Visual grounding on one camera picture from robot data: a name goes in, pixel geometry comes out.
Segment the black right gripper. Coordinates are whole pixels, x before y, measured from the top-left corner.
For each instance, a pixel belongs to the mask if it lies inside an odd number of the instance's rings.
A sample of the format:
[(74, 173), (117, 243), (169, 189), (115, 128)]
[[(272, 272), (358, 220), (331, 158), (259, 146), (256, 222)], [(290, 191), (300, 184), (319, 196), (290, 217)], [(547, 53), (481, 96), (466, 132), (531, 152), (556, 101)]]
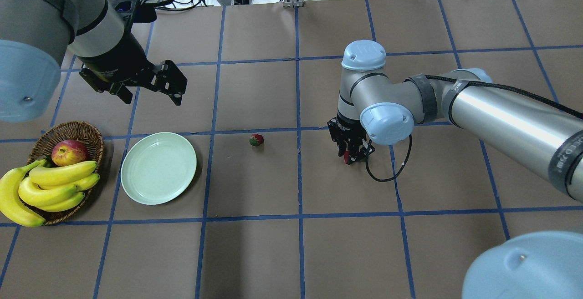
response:
[(332, 141), (337, 144), (339, 157), (348, 150), (350, 154), (356, 154), (354, 162), (366, 162), (376, 150), (372, 142), (367, 142), (367, 133), (358, 121), (346, 121), (336, 116), (327, 122), (327, 128)]

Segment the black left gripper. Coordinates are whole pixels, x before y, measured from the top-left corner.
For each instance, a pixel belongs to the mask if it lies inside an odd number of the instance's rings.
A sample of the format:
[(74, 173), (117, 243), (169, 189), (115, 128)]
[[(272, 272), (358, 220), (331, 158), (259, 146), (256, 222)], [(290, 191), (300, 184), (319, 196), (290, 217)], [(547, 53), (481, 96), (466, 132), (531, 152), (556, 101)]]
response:
[(171, 60), (154, 65), (134, 35), (123, 35), (108, 52), (93, 57), (80, 56), (85, 66), (81, 77), (96, 92), (108, 91), (123, 103), (133, 102), (133, 92), (125, 81), (148, 81), (148, 89), (167, 95), (175, 106), (181, 106), (188, 80)]

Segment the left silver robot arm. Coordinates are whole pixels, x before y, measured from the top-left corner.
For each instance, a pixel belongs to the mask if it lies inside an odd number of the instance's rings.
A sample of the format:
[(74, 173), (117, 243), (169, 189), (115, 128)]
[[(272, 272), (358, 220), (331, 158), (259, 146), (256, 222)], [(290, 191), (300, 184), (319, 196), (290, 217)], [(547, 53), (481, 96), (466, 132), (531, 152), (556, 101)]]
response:
[(173, 61), (150, 62), (131, 32), (173, 0), (1, 0), (1, 120), (36, 119), (60, 83), (70, 51), (96, 92), (131, 103), (131, 86), (169, 96), (179, 106), (187, 78)]

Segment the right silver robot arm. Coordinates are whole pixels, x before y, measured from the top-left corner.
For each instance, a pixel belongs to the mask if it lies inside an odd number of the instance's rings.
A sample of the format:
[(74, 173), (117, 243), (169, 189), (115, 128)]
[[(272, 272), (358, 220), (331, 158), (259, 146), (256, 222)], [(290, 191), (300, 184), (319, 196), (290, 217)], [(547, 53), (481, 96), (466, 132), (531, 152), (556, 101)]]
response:
[[(354, 41), (342, 58), (337, 116), (327, 122), (346, 164), (368, 160), (373, 144), (412, 139), (417, 124), (446, 118), (582, 201), (582, 114), (531, 92), (496, 85), (479, 68), (418, 74), (392, 83), (385, 49)], [(481, 254), (464, 299), (580, 299), (582, 230), (538, 231)]]

